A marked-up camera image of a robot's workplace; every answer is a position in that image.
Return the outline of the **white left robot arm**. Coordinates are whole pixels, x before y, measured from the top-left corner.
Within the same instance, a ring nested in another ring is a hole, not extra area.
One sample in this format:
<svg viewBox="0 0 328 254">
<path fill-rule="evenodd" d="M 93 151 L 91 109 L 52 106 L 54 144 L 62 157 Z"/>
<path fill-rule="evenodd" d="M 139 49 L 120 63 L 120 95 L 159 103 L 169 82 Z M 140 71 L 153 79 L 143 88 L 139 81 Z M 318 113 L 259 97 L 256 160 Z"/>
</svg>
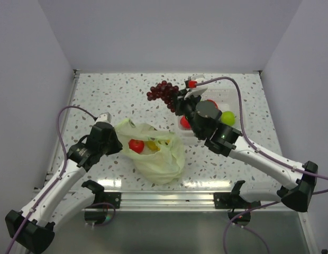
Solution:
<svg viewBox="0 0 328 254">
<path fill-rule="evenodd" d="M 19 243 L 30 253 L 43 253 L 51 245 L 56 227 L 84 208 L 103 208 L 116 213 L 114 199 L 108 198 L 104 187 L 93 180 L 82 183 L 74 201 L 55 215 L 57 206 L 73 185 L 78 182 L 102 156 L 119 153 L 122 144 L 114 127 L 96 122 L 90 134 L 83 136 L 65 154 L 60 170 L 39 193 L 19 211 L 11 210 L 5 223 L 12 242 Z"/>
</svg>

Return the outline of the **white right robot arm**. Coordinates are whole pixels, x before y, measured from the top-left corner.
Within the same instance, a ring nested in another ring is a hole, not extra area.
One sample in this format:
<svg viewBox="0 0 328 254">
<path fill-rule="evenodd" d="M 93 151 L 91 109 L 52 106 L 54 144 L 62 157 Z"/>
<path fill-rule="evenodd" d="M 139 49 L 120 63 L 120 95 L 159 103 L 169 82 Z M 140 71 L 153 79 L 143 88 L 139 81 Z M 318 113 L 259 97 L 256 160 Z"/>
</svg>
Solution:
<svg viewBox="0 0 328 254">
<path fill-rule="evenodd" d="M 266 187 L 252 191 L 239 189 L 230 195 L 233 206 L 241 208 L 248 202 L 275 201 L 294 211 L 307 212 L 316 186 L 316 163 L 292 161 L 254 143 L 243 131 L 222 123 L 221 111 L 212 102 L 203 101 L 200 93 L 183 89 L 174 95 L 172 102 L 175 114 L 186 117 L 194 136 L 203 140 L 211 152 L 247 163 L 281 185 L 275 191 Z"/>
</svg>

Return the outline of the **dark red grape bunch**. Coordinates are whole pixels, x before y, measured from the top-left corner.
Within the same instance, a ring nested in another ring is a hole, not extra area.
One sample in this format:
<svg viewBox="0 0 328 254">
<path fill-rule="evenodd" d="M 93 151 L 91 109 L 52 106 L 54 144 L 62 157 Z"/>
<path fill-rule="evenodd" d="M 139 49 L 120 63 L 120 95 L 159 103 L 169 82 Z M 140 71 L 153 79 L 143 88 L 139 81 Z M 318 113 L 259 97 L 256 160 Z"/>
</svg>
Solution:
<svg viewBox="0 0 328 254">
<path fill-rule="evenodd" d="M 173 86 L 172 83 L 166 82 L 163 80 L 160 83 L 157 83 L 156 86 L 151 86 L 150 91 L 147 92 L 147 100 L 155 101 L 161 99 L 170 109 L 171 112 L 175 112 L 175 98 L 179 93 L 179 87 Z"/>
</svg>

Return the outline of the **red apple toy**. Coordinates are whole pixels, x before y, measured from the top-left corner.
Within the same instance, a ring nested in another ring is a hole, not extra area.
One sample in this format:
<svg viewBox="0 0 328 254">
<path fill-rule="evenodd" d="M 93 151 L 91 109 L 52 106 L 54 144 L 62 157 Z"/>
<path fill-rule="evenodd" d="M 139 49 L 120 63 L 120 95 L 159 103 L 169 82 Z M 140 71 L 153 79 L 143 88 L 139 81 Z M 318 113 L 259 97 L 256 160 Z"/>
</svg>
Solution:
<svg viewBox="0 0 328 254">
<path fill-rule="evenodd" d="M 136 153 L 141 153 L 144 150 L 144 142 L 142 140 L 135 140 L 135 139 L 131 139 L 128 142 L 129 148 L 136 152 Z"/>
</svg>

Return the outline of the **light green plastic bag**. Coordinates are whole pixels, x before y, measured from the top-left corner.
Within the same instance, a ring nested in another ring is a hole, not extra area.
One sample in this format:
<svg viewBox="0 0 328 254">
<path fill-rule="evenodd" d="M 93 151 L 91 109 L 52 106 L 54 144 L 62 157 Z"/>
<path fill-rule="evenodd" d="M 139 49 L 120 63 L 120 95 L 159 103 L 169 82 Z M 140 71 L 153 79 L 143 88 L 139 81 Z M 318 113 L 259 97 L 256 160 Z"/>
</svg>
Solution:
<svg viewBox="0 0 328 254">
<path fill-rule="evenodd" d="M 150 182 L 163 185 L 181 177 L 185 167 L 185 148 L 178 135 L 160 131 L 147 123 L 134 123 L 124 119 L 114 127 L 118 140 L 123 145 L 122 154 L 131 159 L 136 169 Z M 131 139 L 146 141 L 170 140 L 159 145 L 159 151 L 151 151 L 146 145 L 141 153 L 129 148 Z"/>
</svg>

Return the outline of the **yellow pear toy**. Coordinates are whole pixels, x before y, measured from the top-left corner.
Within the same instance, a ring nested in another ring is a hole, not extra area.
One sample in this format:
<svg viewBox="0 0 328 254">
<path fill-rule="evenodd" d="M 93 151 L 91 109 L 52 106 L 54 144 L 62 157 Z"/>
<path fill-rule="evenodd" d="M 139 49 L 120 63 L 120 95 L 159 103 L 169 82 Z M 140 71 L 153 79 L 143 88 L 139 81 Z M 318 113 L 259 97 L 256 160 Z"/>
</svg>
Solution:
<svg viewBox="0 0 328 254">
<path fill-rule="evenodd" d="M 159 145 L 168 145 L 170 143 L 170 140 L 158 140 L 158 141 L 146 141 L 145 145 L 151 150 L 151 151 L 159 151 L 160 147 Z"/>
</svg>

